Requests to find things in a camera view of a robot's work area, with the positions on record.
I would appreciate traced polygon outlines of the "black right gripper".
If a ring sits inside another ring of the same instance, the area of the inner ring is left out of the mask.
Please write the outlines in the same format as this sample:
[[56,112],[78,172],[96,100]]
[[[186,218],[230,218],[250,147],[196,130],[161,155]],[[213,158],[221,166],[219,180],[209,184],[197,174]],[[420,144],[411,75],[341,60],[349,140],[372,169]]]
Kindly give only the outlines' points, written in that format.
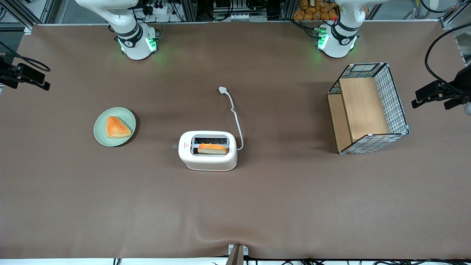
[[50,83],[45,78],[45,74],[34,68],[19,63],[17,65],[17,77],[7,75],[10,72],[10,64],[5,62],[4,57],[0,57],[0,83],[13,89],[17,89],[18,82],[35,85],[45,91],[49,91]]

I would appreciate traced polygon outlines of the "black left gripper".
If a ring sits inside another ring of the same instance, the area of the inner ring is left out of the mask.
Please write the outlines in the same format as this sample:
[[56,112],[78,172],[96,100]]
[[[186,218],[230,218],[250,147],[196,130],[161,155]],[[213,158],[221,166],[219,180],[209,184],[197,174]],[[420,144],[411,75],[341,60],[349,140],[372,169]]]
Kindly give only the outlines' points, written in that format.
[[[454,78],[454,87],[464,96],[449,99],[444,103],[445,110],[450,110],[459,105],[470,102],[471,97],[471,65],[460,70]],[[423,104],[432,101],[443,101],[447,99],[447,86],[443,82],[434,81],[415,91],[415,99],[411,102],[412,108],[417,109]]]

